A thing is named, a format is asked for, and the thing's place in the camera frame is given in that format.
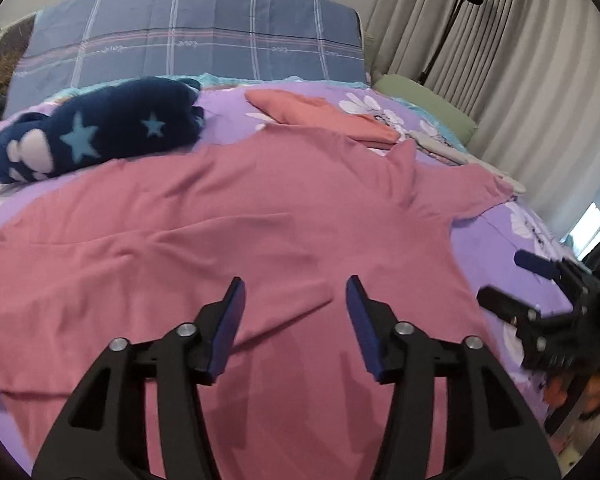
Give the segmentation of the right hand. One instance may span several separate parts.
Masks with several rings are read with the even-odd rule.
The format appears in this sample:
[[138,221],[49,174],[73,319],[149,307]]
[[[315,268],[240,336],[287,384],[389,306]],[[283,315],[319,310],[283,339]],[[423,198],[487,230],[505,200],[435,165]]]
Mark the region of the right hand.
[[549,408],[560,408],[568,398],[568,386],[573,376],[550,375],[547,376],[543,390],[543,400]]

